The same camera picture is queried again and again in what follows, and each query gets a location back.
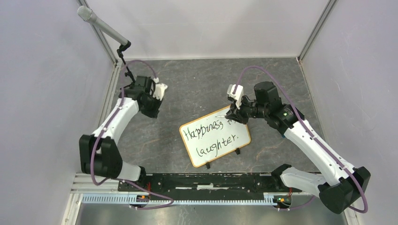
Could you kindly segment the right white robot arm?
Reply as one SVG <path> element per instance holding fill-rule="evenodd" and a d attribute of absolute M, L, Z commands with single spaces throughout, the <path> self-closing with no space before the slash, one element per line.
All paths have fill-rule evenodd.
<path fill-rule="evenodd" d="M 369 183 L 371 173 L 365 167 L 355 167 L 337 154 L 314 131 L 304 115 L 293 105 L 282 103 L 272 82 L 260 82 L 254 86 L 256 98 L 244 95 L 244 88 L 231 84 L 227 98 L 231 101 L 225 118 L 241 124 L 249 119 L 264 119 L 283 137 L 294 143 L 317 167 L 320 174 L 300 171 L 283 164 L 272 173 L 271 186 L 276 191 L 296 188 L 320 199 L 335 214 L 352 209 Z"/>

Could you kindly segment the yellow framed whiteboard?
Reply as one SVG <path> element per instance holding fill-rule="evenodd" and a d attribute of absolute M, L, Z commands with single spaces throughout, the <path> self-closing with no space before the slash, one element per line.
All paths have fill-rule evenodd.
<path fill-rule="evenodd" d="M 250 144 L 247 125 L 216 118 L 226 115 L 228 110 L 227 106 L 180 126 L 180 135 L 194 167 L 204 166 Z"/>

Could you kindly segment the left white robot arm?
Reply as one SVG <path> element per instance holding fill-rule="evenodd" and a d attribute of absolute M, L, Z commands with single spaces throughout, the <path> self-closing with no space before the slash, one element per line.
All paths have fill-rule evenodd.
<path fill-rule="evenodd" d="M 138 76 L 135 81 L 121 89 L 115 107 L 105 121 L 90 135 L 79 139 L 81 170 L 89 174 L 93 183 L 104 180 L 128 180 L 136 191 L 147 186 L 145 169 L 125 162 L 118 149 L 118 142 L 125 128 L 137 114 L 157 118 L 168 86 L 159 78 Z"/>

